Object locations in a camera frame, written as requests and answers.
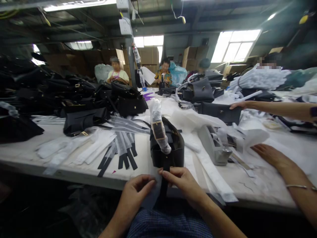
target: hand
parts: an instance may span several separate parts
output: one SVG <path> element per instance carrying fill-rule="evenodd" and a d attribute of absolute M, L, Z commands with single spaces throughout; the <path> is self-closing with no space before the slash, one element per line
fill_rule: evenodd
<path fill-rule="evenodd" d="M 187 168 L 171 167 L 170 172 L 163 171 L 161 168 L 158 173 L 163 175 L 169 183 L 177 186 L 194 209 L 199 209 L 206 199 L 211 200 Z"/>
<path fill-rule="evenodd" d="M 257 152 L 266 162 L 277 169 L 290 167 L 295 164 L 286 155 L 272 146 L 266 144 L 257 144 L 255 146 L 252 146 L 251 149 Z"/>
<path fill-rule="evenodd" d="M 139 175 L 125 184 L 118 207 L 113 216 L 113 219 L 117 223 L 120 223 L 120 229 L 123 229 L 124 226 L 126 228 L 130 226 L 143 200 L 155 184 L 156 181 L 150 175 Z"/>
<path fill-rule="evenodd" d="M 248 102 L 247 101 L 242 101 L 238 103 L 231 104 L 230 110 L 235 109 L 236 107 L 242 107 L 242 110 L 248 108 Z"/>

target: window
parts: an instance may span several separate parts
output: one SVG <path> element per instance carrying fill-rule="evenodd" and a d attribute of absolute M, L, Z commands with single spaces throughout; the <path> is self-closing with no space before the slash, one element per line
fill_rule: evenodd
<path fill-rule="evenodd" d="M 74 50 L 90 50 L 92 49 L 91 41 L 76 41 L 68 43 L 68 46 Z"/>
<path fill-rule="evenodd" d="M 33 52 L 38 53 L 38 54 L 41 53 L 40 50 L 39 50 L 39 48 L 38 48 L 36 45 L 34 45 L 34 44 L 33 44 Z M 35 63 L 36 65 L 45 64 L 45 62 L 36 60 L 36 59 L 34 59 L 34 58 L 32 58 L 31 61 L 32 61 L 33 63 Z"/>
<path fill-rule="evenodd" d="M 134 43 L 138 48 L 146 46 L 158 47 L 158 63 L 160 63 L 163 54 L 164 36 L 140 36 L 134 37 Z"/>
<path fill-rule="evenodd" d="M 245 61 L 260 32 L 261 30 L 221 32 L 211 62 Z"/>

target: light blue plastic bag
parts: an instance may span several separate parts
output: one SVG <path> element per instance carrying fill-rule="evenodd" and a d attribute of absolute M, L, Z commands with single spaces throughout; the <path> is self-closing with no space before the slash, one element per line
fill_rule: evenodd
<path fill-rule="evenodd" d="M 169 71 L 172 76 L 172 87 L 178 87 L 187 77 L 187 70 L 181 66 L 176 66 L 174 62 L 171 62 Z"/>

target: sleeve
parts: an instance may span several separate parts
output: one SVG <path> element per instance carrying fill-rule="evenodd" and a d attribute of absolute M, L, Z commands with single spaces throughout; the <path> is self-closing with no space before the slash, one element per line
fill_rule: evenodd
<path fill-rule="evenodd" d="M 158 79 L 159 78 L 159 71 L 156 71 L 155 73 L 155 79 Z"/>
<path fill-rule="evenodd" d="M 130 79 L 129 79 L 129 76 L 128 76 L 128 74 L 124 71 L 124 74 L 123 74 L 123 79 L 125 80 L 125 81 L 130 81 Z"/>

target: ceiling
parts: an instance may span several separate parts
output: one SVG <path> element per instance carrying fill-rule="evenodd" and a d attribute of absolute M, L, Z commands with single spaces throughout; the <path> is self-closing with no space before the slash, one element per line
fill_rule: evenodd
<path fill-rule="evenodd" d="M 132 22 L 133 29 L 138 29 L 134 35 L 147 35 L 153 32 L 195 34 L 195 32 L 228 30 L 231 27 L 234 29 L 261 27 L 263 30 L 293 29 L 298 27 L 298 21 L 306 9 L 304 1 L 290 0 L 184 0 L 184 2 L 172 0 L 172 2 L 176 16 L 180 15 L 184 4 L 182 15 L 186 18 L 185 25 L 181 19 L 174 18 L 171 0 L 133 0 L 132 3 L 144 23 L 143 25 L 138 17 Z M 270 15 L 279 11 L 280 13 L 272 20 L 267 21 Z M 0 20 L 2 43 L 4 45 L 50 44 L 122 37 L 118 21 L 121 16 L 116 4 L 47 12 L 45 16 L 51 26 L 48 26 L 36 6 L 20 9 L 15 16 Z"/>

